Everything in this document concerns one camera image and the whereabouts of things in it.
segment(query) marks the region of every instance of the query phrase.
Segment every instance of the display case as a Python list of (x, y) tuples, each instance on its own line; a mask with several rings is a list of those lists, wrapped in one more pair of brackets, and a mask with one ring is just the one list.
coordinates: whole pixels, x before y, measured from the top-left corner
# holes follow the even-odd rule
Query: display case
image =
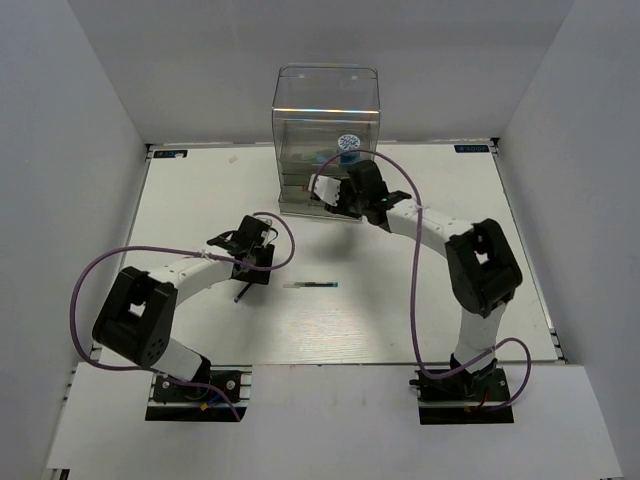
[[(298, 65), (280, 69), (272, 108), (280, 178), (280, 212), (329, 216), (309, 198), (312, 173), (338, 152), (375, 150), (380, 130), (378, 74), (358, 65)], [(346, 176), (368, 154), (344, 154), (323, 172)]]

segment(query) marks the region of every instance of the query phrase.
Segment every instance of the wall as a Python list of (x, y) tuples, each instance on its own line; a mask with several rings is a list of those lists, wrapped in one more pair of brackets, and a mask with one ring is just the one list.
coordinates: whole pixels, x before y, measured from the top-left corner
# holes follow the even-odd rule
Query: wall
[[(126, 238), (144, 175), (142, 141), (65, 0), (0, 1), (0, 145), (0, 464), (33, 479), (77, 362), (73, 283)], [(86, 344), (113, 267), (84, 291)]]
[(640, 4), (576, 2), (501, 145), (500, 171), (560, 340), (625, 478), (640, 479)]
[(572, 0), (70, 0), (147, 143), (271, 140), (278, 68), (379, 69), (381, 138), (500, 135)]

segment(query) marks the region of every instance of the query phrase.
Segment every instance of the clear plastic container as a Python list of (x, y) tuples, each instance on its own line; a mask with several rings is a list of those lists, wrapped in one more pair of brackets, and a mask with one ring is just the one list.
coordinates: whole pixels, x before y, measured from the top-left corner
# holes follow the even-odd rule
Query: clear plastic container
[[(378, 74), (357, 65), (298, 65), (280, 69), (272, 108), (282, 213), (329, 216), (309, 199), (309, 178), (339, 151), (375, 150), (380, 130)], [(346, 154), (323, 172), (337, 178), (370, 158)]]

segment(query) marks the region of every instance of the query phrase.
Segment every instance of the black label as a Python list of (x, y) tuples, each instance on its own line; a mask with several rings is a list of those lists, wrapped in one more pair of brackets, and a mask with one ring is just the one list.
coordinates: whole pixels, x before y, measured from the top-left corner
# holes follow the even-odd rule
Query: black label
[(487, 145), (454, 145), (457, 153), (489, 153)]
[(156, 150), (153, 152), (153, 158), (176, 158), (186, 156), (187, 150)]

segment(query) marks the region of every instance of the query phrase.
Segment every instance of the blue and white patterned object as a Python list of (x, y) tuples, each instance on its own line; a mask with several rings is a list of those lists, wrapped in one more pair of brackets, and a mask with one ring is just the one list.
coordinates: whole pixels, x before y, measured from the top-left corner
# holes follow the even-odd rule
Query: blue and white patterned object
[(347, 133), (338, 139), (338, 147), (340, 150), (355, 150), (360, 148), (360, 139), (352, 133)]

